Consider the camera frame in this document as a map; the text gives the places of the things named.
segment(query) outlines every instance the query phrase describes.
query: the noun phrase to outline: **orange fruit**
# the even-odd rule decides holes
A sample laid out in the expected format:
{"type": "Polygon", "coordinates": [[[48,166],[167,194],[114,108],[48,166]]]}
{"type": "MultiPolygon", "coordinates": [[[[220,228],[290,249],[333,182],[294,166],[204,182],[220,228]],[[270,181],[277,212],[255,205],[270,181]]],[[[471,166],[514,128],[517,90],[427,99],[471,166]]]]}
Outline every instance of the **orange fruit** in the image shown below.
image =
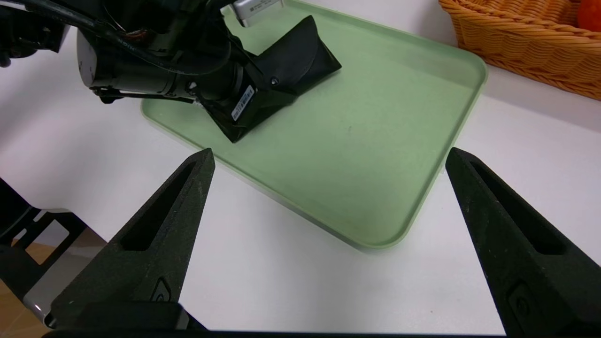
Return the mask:
{"type": "Polygon", "coordinates": [[[601,32],[601,0],[582,0],[578,9],[578,26],[601,32]]]}

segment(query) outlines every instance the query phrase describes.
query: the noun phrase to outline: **white table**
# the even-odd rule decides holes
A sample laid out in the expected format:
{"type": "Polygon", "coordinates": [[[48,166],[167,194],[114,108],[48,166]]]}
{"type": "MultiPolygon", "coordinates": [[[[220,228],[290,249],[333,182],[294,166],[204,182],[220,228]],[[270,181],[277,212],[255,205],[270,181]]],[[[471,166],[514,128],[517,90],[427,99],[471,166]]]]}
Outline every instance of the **white table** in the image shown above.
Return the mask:
{"type": "MultiPolygon", "coordinates": [[[[311,2],[454,43],[434,0],[311,2]]],[[[109,240],[195,150],[139,100],[100,103],[79,79],[74,33],[60,55],[0,70],[0,177],[109,240]]],[[[490,68],[457,146],[601,263],[601,102],[490,68]]],[[[406,239],[366,253],[218,166],[180,301],[214,330],[503,333],[446,173],[406,239]]]]}

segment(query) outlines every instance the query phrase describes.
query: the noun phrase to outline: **barcode label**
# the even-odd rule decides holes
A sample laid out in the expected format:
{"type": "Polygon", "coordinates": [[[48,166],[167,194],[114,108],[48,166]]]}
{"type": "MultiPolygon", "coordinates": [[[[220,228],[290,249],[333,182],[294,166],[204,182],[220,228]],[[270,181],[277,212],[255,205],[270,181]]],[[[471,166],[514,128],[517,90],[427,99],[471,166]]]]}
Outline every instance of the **barcode label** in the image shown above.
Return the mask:
{"type": "Polygon", "coordinates": [[[231,112],[231,116],[234,118],[234,121],[238,121],[238,118],[240,118],[240,115],[242,115],[242,112],[244,111],[244,109],[246,109],[246,106],[251,101],[254,94],[255,90],[252,89],[251,85],[248,86],[248,88],[244,92],[244,95],[242,95],[242,98],[240,98],[240,101],[238,101],[238,104],[234,108],[234,111],[231,112]]]}

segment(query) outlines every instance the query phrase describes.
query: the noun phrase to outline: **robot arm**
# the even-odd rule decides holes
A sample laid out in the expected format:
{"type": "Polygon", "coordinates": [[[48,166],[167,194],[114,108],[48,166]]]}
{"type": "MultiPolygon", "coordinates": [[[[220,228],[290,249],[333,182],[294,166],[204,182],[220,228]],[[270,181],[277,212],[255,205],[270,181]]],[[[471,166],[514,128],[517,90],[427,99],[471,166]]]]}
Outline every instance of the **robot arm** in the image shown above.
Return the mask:
{"type": "Polygon", "coordinates": [[[307,17],[261,55],[244,50],[220,9],[240,23],[282,0],[0,0],[0,66],[58,52],[79,28],[83,83],[102,102],[123,97],[202,105],[232,142],[341,68],[307,17]]]}

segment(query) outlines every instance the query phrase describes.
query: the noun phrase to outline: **tray rim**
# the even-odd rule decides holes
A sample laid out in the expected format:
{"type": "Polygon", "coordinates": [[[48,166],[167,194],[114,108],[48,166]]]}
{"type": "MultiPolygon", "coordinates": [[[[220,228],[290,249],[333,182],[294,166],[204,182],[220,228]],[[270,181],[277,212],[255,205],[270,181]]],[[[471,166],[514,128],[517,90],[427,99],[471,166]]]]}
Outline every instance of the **tray rim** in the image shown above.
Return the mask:
{"type": "MultiPolygon", "coordinates": [[[[428,184],[427,184],[426,188],[423,190],[423,193],[419,197],[419,200],[417,201],[417,203],[411,207],[411,209],[413,210],[412,216],[409,218],[409,220],[406,221],[406,225],[403,226],[402,229],[400,229],[400,231],[397,232],[394,236],[392,236],[390,238],[390,240],[388,240],[388,241],[384,241],[381,243],[365,242],[360,238],[354,238],[353,236],[344,234],[331,226],[327,226],[325,222],[321,221],[320,219],[316,218],[315,216],[312,216],[303,207],[301,207],[298,204],[296,204],[295,202],[291,201],[289,198],[285,197],[277,190],[269,187],[264,182],[260,181],[259,179],[254,178],[250,174],[244,172],[243,170],[238,168],[236,165],[234,165],[230,161],[220,157],[218,154],[215,154],[215,157],[218,159],[218,161],[220,163],[224,164],[229,171],[242,176],[246,183],[251,183],[251,185],[255,186],[256,188],[260,188],[260,190],[262,190],[262,192],[264,194],[266,194],[268,197],[274,199],[275,201],[277,201],[279,204],[283,205],[284,207],[291,209],[296,214],[304,217],[308,221],[310,221],[310,222],[314,223],[315,225],[319,226],[320,228],[326,230],[328,233],[336,236],[337,238],[341,239],[342,241],[348,243],[349,245],[352,245],[354,247],[358,246],[361,248],[377,249],[377,250],[391,248],[391,247],[397,245],[399,242],[401,242],[405,238],[405,236],[407,236],[407,234],[409,233],[409,230],[413,227],[415,219],[419,215],[419,212],[420,212],[423,204],[426,202],[426,199],[429,196],[430,191],[432,190],[432,187],[434,186],[434,183],[436,182],[436,177],[444,169],[444,163],[448,156],[448,152],[453,147],[453,144],[456,143],[457,138],[461,134],[461,131],[463,130],[465,123],[467,122],[469,116],[471,115],[472,110],[474,109],[474,106],[475,106],[476,102],[478,101],[478,98],[482,94],[484,85],[486,84],[486,82],[488,80],[488,75],[489,75],[488,66],[484,62],[484,60],[482,60],[478,55],[476,55],[472,52],[463,50],[463,49],[459,49],[454,46],[446,45],[446,44],[440,43],[438,41],[430,40],[430,39],[415,35],[413,33],[402,31],[402,30],[399,30],[399,29],[396,29],[396,28],[393,28],[390,26],[381,25],[379,23],[372,22],[372,21],[369,21],[366,19],[362,19],[360,17],[355,17],[355,16],[352,16],[349,14],[331,10],[326,7],[312,4],[312,3],[309,3],[309,2],[306,2],[303,0],[284,0],[284,1],[286,3],[286,6],[307,9],[307,10],[311,10],[311,11],[317,10],[317,11],[321,12],[319,14],[326,13],[328,15],[340,16],[345,21],[351,21],[351,20],[355,21],[355,22],[358,21],[362,25],[371,26],[372,28],[377,28],[378,30],[385,32],[387,34],[395,34],[395,35],[402,34],[402,35],[406,35],[408,37],[414,38],[416,40],[426,41],[427,43],[433,44],[434,46],[436,46],[440,49],[454,49],[454,52],[463,54],[466,59],[471,59],[471,62],[475,66],[479,66],[481,68],[480,69],[481,81],[479,82],[477,87],[474,88],[475,90],[473,91],[473,94],[469,100],[470,104],[469,104],[469,106],[466,107],[466,111],[463,113],[463,117],[460,119],[460,122],[457,124],[457,127],[453,132],[453,137],[447,142],[447,145],[446,145],[447,150],[441,154],[441,156],[438,160],[438,164],[437,164],[437,166],[435,166],[435,170],[432,171],[432,174],[427,179],[428,184]]],[[[171,128],[165,124],[162,124],[162,123],[152,119],[151,117],[149,117],[145,113],[145,109],[144,109],[146,102],[149,102],[149,101],[151,101],[151,100],[144,99],[144,100],[142,100],[142,102],[140,104],[140,111],[141,111],[142,116],[144,116],[144,118],[146,118],[153,124],[159,126],[161,129],[168,131],[172,136],[176,137],[178,140],[183,140],[196,149],[207,149],[206,147],[202,147],[202,146],[196,144],[194,141],[190,140],[188,137],[179,134],[173,128],[171,128]]]]}

